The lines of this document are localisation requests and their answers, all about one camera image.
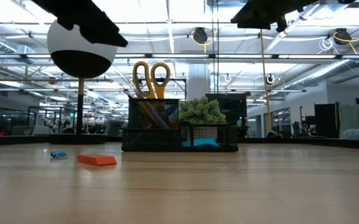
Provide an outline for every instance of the small blue toy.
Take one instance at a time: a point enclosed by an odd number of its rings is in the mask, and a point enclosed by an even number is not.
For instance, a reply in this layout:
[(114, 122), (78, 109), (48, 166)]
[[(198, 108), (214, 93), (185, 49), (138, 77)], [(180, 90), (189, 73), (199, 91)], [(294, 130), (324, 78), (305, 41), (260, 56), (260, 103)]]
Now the small blue toy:
[(50, 156), (52, 159), (66, 159), (67, 158), (67, 154), (65, 151), (50, 152)]

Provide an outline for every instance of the yellow pole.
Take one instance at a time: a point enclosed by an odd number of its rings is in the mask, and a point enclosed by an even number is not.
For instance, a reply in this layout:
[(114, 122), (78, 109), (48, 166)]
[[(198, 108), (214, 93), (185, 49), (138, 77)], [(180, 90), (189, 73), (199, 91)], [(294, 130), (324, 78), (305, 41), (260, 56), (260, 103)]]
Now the yellow pole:
[(266, 86), (266, 72), (265, 72), (265, 49), (264, 49), (264, 39), (262, 37), (262, 30), (259, 32), (259, 38), (261, 38), (261, 52), (262, 52), (262, 67), (264, 71), (264, 86), (265, 86), (265, 98), (268, 108), (268, 132), (272, 131), (272, 117), (271, 117), (271, 108), (269, 105), (269, 95), (268, 87)]

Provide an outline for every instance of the scissor handle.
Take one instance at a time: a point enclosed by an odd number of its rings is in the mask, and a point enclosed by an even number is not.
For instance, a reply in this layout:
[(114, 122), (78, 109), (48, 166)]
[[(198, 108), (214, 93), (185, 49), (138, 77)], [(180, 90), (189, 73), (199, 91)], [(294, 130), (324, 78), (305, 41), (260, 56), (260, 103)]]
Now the scissor handle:
[[(144, 76), (146, 79), (146, 85), (147, 88), (149, 89), (149, 93), (144, 93), (141, 89), (141, 86), (138, 82), (138, 68), (140, 66), (144, 67)], [(134, 70), (132, 72), (132, 82), (134, 83), (135, 86), (135, 93), (138, 97), (140, 98), (150, 98), (150, 99), (154, 99), (156, 98), (156, 96), (154, 95), (154, 91), (153, 91), (153, 87), (151, 85), (152, 80), (150, 79), (150, 74), (149, 74), (149, 65), (146, 62), (140, 61), (140, 62), (136, 62), (134, 65)]]
[[(164, 82), (159, 84), (156, 80), (156, 69), (158, 67), (163, 67), (166, 70), (166, 78), (164, 79)], [(164, 89), (166, 88), (168, 82), (169, 82), (169, 78), (171, 76), (171, 69), (168, 67), (168, 65), (166, 63), (163, 62), (159, 62), (153, 65), (152, 70), (151, 70), (151, 79), (152, 82), (154, 84), (154, 88), (156, 91), (156, 95), (157, 98), (162, 99), (164, 98)]]

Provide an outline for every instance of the table surface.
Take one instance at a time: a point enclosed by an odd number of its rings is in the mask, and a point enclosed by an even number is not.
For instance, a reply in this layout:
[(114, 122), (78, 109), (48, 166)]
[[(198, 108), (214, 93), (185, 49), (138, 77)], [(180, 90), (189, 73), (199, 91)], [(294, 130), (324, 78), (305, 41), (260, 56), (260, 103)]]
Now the table surface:
[[(0, 223), (359, 223), (359, 149), (241, 144), (237, 153), (0, 146)], [(68, 159), (51, 160), (51, 151)], [(76, 155), (114, 155), (93, 167)]]

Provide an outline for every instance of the blue object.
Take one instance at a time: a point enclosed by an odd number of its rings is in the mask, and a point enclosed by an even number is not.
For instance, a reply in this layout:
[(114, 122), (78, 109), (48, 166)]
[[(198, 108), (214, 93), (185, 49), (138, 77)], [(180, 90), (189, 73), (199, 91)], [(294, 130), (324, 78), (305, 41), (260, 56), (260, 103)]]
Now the blue object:
[(65, 151), (50, 152), (50, 156), (54, 159), (67, 158), (67, 154)]
[[(193, 143), (194, 143), (194, 147), (206, 147), (206, 146), (221, 147), (220, 145), (217, 144), (215, 139), (196, 139), (194, 140)], [(190, 147), (190, 141), (183, 142), (182, 145), (185, 147)]]

